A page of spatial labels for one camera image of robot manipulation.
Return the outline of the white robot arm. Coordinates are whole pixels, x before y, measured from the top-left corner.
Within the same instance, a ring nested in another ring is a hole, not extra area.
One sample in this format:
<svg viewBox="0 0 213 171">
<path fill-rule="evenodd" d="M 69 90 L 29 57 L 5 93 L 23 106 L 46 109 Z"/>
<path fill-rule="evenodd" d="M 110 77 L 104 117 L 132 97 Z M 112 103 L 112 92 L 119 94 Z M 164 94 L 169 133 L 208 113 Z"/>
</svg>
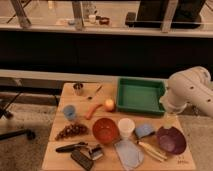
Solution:
<svg viewBox="0 0 213 171">
<path fill-rule="evenodd" d="M 213 90 L 209 88 L 211 75 L 201 66 L 192 67 L 172 74 L 167 80 L 168 89 L 159 102 L 165 109 L 163 127 L 173 126 L 179 113 L 188 103 L 213 117 Z"/>
</svg>

